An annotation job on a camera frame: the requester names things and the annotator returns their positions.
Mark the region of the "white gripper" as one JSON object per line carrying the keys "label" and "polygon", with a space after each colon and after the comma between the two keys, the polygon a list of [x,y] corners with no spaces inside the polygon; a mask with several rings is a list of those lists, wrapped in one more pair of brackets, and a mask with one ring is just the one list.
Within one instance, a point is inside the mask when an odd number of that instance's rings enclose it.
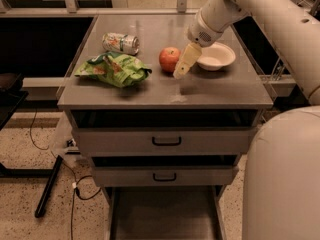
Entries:
{"label": "white gripper", "polygon": [[196,63],[202,54],[201,47],[209,47],[216,42],[221,36],[221,32],[212,30],[203,20],[199,10],[193,21],[189,24],[187,37],[191,41],[182,54],[175,66],[173,76],[175,79],[183,78]]}

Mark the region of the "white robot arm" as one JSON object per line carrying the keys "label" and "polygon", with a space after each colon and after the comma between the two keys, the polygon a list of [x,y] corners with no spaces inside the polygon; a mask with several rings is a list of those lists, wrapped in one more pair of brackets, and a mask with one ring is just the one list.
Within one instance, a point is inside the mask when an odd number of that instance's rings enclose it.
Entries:
{"label": "white robot arm", "polygon": [[262,76],[277,97],[300,89],[308,106],[256,133],[243,183],[242,240],[320,240],[320,22],[291,0],[208,0],[188,28],[183,77],[232,23],[254,19],[287,69]]}

